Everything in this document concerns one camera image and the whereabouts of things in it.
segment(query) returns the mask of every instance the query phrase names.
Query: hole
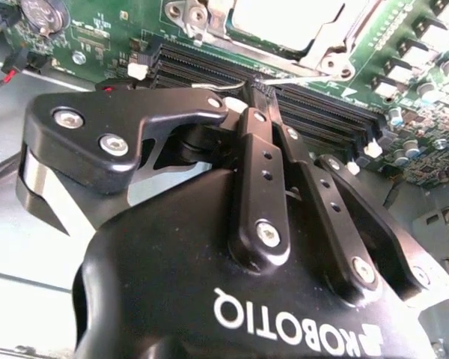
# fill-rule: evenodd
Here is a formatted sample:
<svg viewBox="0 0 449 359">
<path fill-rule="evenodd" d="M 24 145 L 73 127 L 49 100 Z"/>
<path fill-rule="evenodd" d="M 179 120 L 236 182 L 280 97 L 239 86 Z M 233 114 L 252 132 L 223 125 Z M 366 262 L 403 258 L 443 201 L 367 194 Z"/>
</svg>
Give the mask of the hole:
<svg viewBox="0 0 449 359">
<path fill-rule="evenodd" d="M 336 203 L 331 202 L 331 207 L 332 207 L 333 210 L 336 211 L 337 213 L 341 212 L 341 207 L 339 207 Z"/>
<path fill-rule="evenodd" d="M 261 173 L 263 174 L 263 177 L 264 177 L 265 179 L 267 179 L 268 181 L 272 181 L 272 174 L 271 174 L 270 172 L 268 172 L 268 171 L 262 171 Z"/>
<path fill-rule="evenodd" d="M 342 79 L 348 79 L 351 76 L 351 70 L 350 69 L 344 69 L 341 71 L 341 78 Z"/>
<path fill-rule="evenodd" d="M 327 183 L 324 179 L 320 180 L 321 184 L 324 185 L 326 188 L 331 187 L 331 185 L 329 185 L 329 183 Z"/>
<path fill-rule="evenodd" d="M 426 224 L 429 226 L 430 224 L 437 222 L 438 220 L 439 220 L 439 216 L 433 215 L 433 216 L 429 217 L 428 219 L 426 219 Z"/>
<path fill-rule="evenodd" d="M 193 17 L 195 18 L 195 21 L 200 22 L 203 19 L 203 14 L 200 12 L 195 12 Z"/>
<path fill-rule="evenodd" d="M 180 15 L 181 15 L 181 10 L 176 6 L 170 7 L 169 11 L 170 11 L 170 16 L 174 19 L 176 19 L 177 17 L 180 17 Z"/>
</svg>

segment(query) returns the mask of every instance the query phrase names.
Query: green circuit board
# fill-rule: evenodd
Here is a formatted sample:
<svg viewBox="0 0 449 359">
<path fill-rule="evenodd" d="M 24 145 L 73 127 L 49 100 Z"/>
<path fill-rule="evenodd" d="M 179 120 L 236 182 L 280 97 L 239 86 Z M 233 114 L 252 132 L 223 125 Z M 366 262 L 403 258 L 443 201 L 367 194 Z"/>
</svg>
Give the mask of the green circuit board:
<svg viewBox="0 0 449 359">
<path fill-rule="evenodd" d="M 2 0 L 16 4 L 16 0 Z M 231 63 L 282 77 L 281 70 L 257 61 L 203 44 L 196 46 L 183 31 L 164 14 L 167 0 L 64 0 L 71 23 L 53 40 L 44 40 L 26 21 L 7 30 L 7 39 L 14 47 L 27 46 L 36 53 L 51 55 L 52 66 L 92 82 L 121 76 L 119 69 L 128 64 L 130 40 L 145 46 L 151 36 L 179 43 L 230 61 Z M 416 39 L 414 24 L 426 16 L 434 16 L 435 0 L 387 0 L 369 31 L 360 39 L 351 62 L 356 75 L 348 82 L 313 82 L 306 86 L 327 96 L 379 113 L 400 106 L 406 120 L 393 129 L 397 138 L 391 149 L 374 159 L 369 168 L 380 171 L 395 165 L 393 152 L 409 139 L 417 139 L 421 154 L 403 167 L 404 177 L 411 183 L 432 188 L 449 179 L 449 90 L 448 81 L 438 64 L 449 58 L 449 50 L 436 54 L 426 71 L 415 76 L 394 98 L 385 98 L 372 89 L 376 75 L 384 75 L 391 58 L 399 57 L 403 39 Z M 86 56 L 86 63 L 76 64 L 74 51 Z M 421 101 L 416 92 L 422 81 L 431 81 L 443 97 L 433 104 Z M 447 145 L 436 149 L 433 143 L 444 138 Z"/>
</svg>

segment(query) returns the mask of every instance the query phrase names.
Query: screw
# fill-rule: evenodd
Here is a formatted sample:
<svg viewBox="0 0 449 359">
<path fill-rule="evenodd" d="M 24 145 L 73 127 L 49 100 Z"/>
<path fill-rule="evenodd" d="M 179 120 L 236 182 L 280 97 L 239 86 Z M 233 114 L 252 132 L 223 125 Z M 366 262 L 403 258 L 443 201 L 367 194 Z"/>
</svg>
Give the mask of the screw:
<svg viewBox="0 0 449 359">
<path fill-rule="evenodd" d="M 208 103 L 214 108 L 220 108 L 222 106 L 222 104 L 217 99 L 213 99 L 212 97 L 208 99 Z"/>
<path fill-rule="evenodd" d="M 87 62 L 87 57 L 83 52 L 74 51 L 72 55 L 72 60 L 77 65 L 84 65 Z"/>
<path fill-rule="evenodd" d="M 340 170 L 339 163 L 337 163 L 334 159 L 329 159 L 328 162 L 336 171 Z"/>
<path fill-rule="evenodd" d="M 279 233 L 271 224 L 268 222 L 259 222 L 256 226 L 257 236 L 263 241 L 268 247 L 274 248 L 280 243 Z"/>
<path fill-rule="evenodd" d="M 448 146 L 448 140 L 445 138 L 439 138 L 433 142 L 433 145 L 437 150 L 442 151 Z"/>
<path fill-rule="evenodd" d="M 419 283 L 422 284 L 423 286 L 429 286 L 431 284 L 429 276 L 421 267 L 417 266 L 412 267 L 412 273 L 414 273 L 416 278 L 419 280 Z"/>
<path fill-rule="evenodd" d="M 359 277 L 366 282 L 372 283 L 376 280 L 376 275 L 374 274 L 373 268 L 367 264 L 362 258 L 356 257 L 352 260 L 352 265 L 356 270 L 356 273 L 359 274 Z"/>
<path fill-rule="evenodd" d="M 55 122 L 66 129 L 78 129 L 83 126 L 83 117 L 70 110 L 60 110 L 53 114 Z"/>
<path fill-rule="evenodd" d="M 293 140 L 299 139 L 299 134 L 298 134 L 298 132 L 295 131 L 295 129 L 292 129 L 291 127 L 288 127 L 287 133 L 290 134 L 290 136 L 291 136 L 291 138 Z"/>
<path fill-rule="evenodd" d="M 128 144 L 120 136 L 104 135 L 100 139 L 102 150 L 112 156 L 124 156 L 128 153 Z"/>
<path fill-rule="evenodd" d="M 254 118 L 257 119 L 260 122 L 266 122 L 266 118 L 260 114 L 259 112 L 254 113 Z"/>
<path fill-rule="evenodd" d="M 202 24 L 206 22 L 206 16 L 203 12 L 203 10 L 201 10 L 199 7 L 193 7 L 190 11 L 189 14 L 191 16 L 191 18 L 193 19 L 194 22 L 196 22 L 197 24 Z"/>
</svg>

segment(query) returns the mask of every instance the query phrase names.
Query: metal bracket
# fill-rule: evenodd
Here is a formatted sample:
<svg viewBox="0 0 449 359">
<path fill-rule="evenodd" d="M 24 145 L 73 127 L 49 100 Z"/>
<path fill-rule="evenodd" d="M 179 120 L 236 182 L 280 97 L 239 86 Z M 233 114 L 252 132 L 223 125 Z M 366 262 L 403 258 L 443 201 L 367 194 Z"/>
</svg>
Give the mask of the metal bracket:
<svg viewBox="0 0 449 359">
<path fill-rule="evenodd" d="M 171 133 L 189 124 L 219 126 L 227 107 L 209 90 L 111 90 L 37 97 L 28 107 L 24 142 L 49 168 L 103 194 L 128 187 L 154 141 L 150 175 Z"/>
<path fill-rule="evenodd" d="M 240 156 L 230 252 L 249 271 L 263 273 L 286 263 L 290 229 L 281 150 L 272 144 L 272 123 L 256 108 L 241 119 Z"/>
<path fill-rule="evenodd" d="M 449 298 L 446 271 L 333 156 L 318 158 L 334 179 L 379 272 L 408 306 L 424 310 Z"/>
</svg>

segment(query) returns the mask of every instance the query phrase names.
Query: black connector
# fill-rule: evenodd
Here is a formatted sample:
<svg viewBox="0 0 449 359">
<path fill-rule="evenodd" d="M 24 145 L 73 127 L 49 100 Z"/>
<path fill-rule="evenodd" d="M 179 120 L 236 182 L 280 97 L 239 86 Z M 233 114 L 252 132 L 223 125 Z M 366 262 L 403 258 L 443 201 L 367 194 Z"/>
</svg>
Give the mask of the black connector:
<svg viewBox="0 0 449 359">
<path fill-rule="evenodd" d="M 21 73 L 28 65 L 28 53 L 29 50 L 23 47 L 13 51 L 5 58 L 1 71 L 7 74 L 11 71 Z"/>
<path fill-rule="evenodd" d="M 0 31 L 11 28 L 22 19 L 20 8 L 0 2 Z"/>
</svg>

